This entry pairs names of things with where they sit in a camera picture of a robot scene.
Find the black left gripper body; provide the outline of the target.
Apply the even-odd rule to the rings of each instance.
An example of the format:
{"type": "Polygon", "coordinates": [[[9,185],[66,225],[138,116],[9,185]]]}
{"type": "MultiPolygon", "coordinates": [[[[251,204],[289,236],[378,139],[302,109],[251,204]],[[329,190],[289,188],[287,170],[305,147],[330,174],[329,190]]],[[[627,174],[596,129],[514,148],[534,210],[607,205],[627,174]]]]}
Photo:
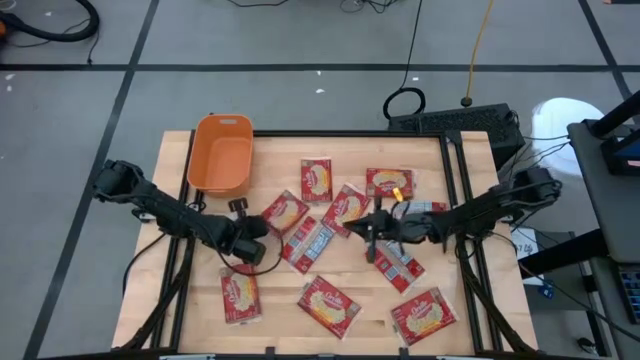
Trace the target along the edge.
{"type": "Polygon", "coordinates": [[[232,241],[232,254],[240,258],[244,263],[258,265],[266,252],[266,246],[253,237],[256,227],[252,224],[253,217],[260,215],[247,215],[248,202],[246,198],[231,200],[229,203],[231,212],[237,215],[234,221],[235,233],[232,241]]]}

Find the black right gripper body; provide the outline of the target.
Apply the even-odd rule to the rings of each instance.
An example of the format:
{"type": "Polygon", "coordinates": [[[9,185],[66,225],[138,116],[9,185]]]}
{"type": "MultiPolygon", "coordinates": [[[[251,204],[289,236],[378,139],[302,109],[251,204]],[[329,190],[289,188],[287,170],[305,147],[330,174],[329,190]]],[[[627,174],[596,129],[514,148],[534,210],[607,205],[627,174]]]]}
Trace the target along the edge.
{"type": "Polygon", "coordinates": [[[404,221],[404,216],[411,208],[409,200],[396,202],[391,211],[382,209],[382,198],[374,198],[373,212],[370,213],[370,223],[367,225],[367,262],[373,263],[376,257],[378,240],[393,241],[399,244],[401,254],[404,254],[403,244],[419,244],[425,241],[424,229],[417,220],[404,221]],[[399,219],[393,216],[394,209],[402,205],[403,210],[399,219]]]}

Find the red Orville popcorn bag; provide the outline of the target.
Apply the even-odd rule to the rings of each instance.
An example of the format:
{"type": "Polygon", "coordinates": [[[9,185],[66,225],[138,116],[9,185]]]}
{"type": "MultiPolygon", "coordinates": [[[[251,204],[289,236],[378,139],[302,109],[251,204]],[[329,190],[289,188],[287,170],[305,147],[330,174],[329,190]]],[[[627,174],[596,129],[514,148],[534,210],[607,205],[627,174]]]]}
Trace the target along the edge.
{"type": "Polygon", "coordinates": [[[396,335],[406,347],[459,320],[453,305],[438,287],[392,308],[390,316],[396,335]]]}
{"type": "Polygon", "coordinates": [[[261,214],[270,230],[282,238],[309,211],[309,206],[284,190],[261,214]]]}
{"type": "Polygon", "coordinates": [[[329,245],[335,232],[307,216],[284,245],[281,257],[296,272],[305,275],[329,245]]]}
{"type": "Polygon", "coordinates": [[[321,223],[335,234],[348,238],[351,232],[344,223],[359,219],[370,199],[350,183],[345,183],[329,205],[321,223]]]}
{"type": "Polygon", "coordinates": [[[369,197],[395,197],[395,189],[404,199],[414,196],[414,172],[408,169],[367,168],[365,194],[369,197]]]}
{"type": "Polygon", "coordinates": [[[329,157],[301,160],[301,196],[306,202],[333,200],[332,167],[329,157]]]}
{"type": "Polygon", "coordinates": [[[408,293],[426,274],[425,268],[396,242],[370,244],[364,256],[401,295],[408,293]]]}
{"type": "Polygon", "coordinates": [[[305,284],[297,305],[340,340],[363,313],[359,303],[321,276],[305,284]]]}
{"type": "Polygon", "coordinates": [[[422,212],[442,212],[447,211],[449,206],[443,202],[432,201],[403,201],[395,205],[391,214],[395,218],[401,218],[408,214],[422,213],[422,212]]]}
{"type": "Polygon", "coordinates": [[[262,307],[255,267],[238,264],[219,271],[225,322],[229,325],[244,325],[262,318],[262,307]]]}

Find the orange plastic basket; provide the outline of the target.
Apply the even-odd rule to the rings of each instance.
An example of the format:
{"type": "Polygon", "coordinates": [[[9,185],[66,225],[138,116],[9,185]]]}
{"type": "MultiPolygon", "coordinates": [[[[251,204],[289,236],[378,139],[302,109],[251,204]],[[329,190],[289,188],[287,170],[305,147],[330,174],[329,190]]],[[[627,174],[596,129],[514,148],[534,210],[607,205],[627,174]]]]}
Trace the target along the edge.
{"type": "Polygon", "coordinates": [[[250,188],[253,125],[238,114],[213,114],[198,124],[187,173],[189,184],[212,197],[234,198],[250,188]]]}

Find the black computer tower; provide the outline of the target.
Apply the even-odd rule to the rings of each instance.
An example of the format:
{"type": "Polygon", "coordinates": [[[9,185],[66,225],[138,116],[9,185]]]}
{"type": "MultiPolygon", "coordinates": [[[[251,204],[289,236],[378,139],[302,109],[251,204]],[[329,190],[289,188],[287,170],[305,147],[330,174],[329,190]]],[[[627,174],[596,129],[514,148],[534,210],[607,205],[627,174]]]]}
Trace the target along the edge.
{"type": "Polygon", "coordinates": [[[393,117],[388,129],[404,132],[486,132],[500,170],[525,145],[517,113],[506,103],[393,117]]]}

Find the white paper sheet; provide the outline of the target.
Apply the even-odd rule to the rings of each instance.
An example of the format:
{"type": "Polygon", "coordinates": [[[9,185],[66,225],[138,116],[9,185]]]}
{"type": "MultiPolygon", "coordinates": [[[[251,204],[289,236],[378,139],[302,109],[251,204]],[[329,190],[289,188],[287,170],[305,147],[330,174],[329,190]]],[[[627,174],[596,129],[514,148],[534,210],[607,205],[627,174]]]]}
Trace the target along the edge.
{"type": "Polygon", "coordinates": [[[518,228],[511,234],[511,239],[517,247],[517,259],[534,255],[539,251],[535,231],[530,228],[518,228]]]}

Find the black cart bar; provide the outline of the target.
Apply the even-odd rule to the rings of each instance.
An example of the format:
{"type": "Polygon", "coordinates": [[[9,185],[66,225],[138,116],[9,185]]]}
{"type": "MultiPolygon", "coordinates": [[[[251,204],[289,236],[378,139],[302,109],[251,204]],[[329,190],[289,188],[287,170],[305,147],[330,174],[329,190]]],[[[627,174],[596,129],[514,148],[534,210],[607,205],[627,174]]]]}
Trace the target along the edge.
{"type": "Polygon", "coordinates": [[[600,229],[592,230],[518,261],[523,279],[609,254],[600,229]]]}

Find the grey cart top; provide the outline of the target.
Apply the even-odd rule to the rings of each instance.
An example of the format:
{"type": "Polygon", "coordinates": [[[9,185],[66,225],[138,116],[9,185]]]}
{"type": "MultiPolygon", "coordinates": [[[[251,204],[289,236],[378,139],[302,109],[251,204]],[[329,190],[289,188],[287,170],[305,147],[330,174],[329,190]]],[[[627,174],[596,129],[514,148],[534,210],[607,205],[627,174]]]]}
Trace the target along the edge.
{"type": "Polygon", "coordinates": [[[640,263],[640,177],[612,175],[586,124],[567,129],[610,256],[640,263]]]}

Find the black box device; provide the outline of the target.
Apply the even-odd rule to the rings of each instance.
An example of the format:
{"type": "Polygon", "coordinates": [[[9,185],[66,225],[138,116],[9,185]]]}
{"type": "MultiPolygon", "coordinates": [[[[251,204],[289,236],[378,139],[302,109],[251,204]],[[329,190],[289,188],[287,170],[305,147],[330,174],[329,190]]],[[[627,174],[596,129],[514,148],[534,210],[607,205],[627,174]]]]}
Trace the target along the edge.
{"type": "Polygon", "coordinates": [[[600,149],[610,174],[640,177],[640,128],[625,137],[607,139],[600,149]]]}

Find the dark keyboard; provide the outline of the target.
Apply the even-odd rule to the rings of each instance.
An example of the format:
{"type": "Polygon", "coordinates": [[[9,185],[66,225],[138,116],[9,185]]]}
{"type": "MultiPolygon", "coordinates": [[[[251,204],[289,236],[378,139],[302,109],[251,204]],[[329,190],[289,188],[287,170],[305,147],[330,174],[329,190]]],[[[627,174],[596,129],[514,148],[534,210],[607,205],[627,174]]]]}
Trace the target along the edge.
{"type": "Polygon", "coordinates": [[[620,265],[618,277],[630,322],[640,324],[640,266],[620,265]]]}

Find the black pole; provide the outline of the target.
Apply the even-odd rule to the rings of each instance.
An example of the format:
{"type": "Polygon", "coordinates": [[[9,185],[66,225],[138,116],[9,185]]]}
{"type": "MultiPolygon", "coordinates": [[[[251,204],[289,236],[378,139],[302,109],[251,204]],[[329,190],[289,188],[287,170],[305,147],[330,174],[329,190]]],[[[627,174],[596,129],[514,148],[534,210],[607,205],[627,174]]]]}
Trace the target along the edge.
{"type": "Polygon", "coordinates": [[[590,133],[596,137],[603,137],[625,121],[640,114],[640,90],[636,91],[628,99],[613,110],[605,114],[599,120],[586,120],[585,123],[590,133]]]}

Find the black aluminium table frame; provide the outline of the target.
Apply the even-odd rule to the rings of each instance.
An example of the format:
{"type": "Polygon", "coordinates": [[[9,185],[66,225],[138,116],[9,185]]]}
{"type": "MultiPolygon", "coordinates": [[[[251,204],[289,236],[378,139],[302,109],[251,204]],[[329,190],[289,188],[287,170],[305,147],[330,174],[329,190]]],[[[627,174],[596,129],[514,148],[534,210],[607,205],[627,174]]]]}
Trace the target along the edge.
{"type": "MultiPolygon", "coordinates": [[[[365,184],[367,167],[414,169],[418,186],[416,198],[449,202],[441,147],[438,139],[425,137],[387,137],[383,132],[357,136],[340,132],[302,137],[286,133],[258,132],[254,138],[249,211],[260,213],[283,190],[299,194],[300,158],[328,156],[333,163],[334,186],[345,182],[359,188],[365,184]]],[[[182,185],[190,131],[166,131],[155,160],[153,182],[172,196],[182,185]]],[[[497,183],[496,170],[486,133],[462,133],[462,144],[469,166],[472,194],[477,196],[497,183]]],[[[186,306],[183,312],[178,350],[182,353],[216,355],[265,355],[274,347],[276,355],[394,355],[402,346],[395,334],[390,309],[431,287],[439,287],[452,302],[459,321],[411,346],[411,355],[470,355],[473,342],[466,306],[466,294],[457,259],[449,240],[447,254],[441,245],[422,243],[406,249],[426,267],[426,275],[400,295],[384,276],[364,258],[364,242],[355,234],[349,239],[334,238],[309,272],[341,289],[363,307],[344,340],[336,338],[297,306],[300,291],[309,280],[280,264],[273,272],[258,277],[263,306],[261,321],[247,325],[227,325],[222,309],[218,278],[222,267],[217,254],[199,242],[194,251],[186,306]]],[[[157,303],[161,280],[171,242],[167,239],[149,250],[130,273],[112,346],[129,341],[157,303]]],[[[536,335],[514,249],[501,236],[483,242],[487,270],[496,306],[529,346],[538,348],[536,335]]]]}

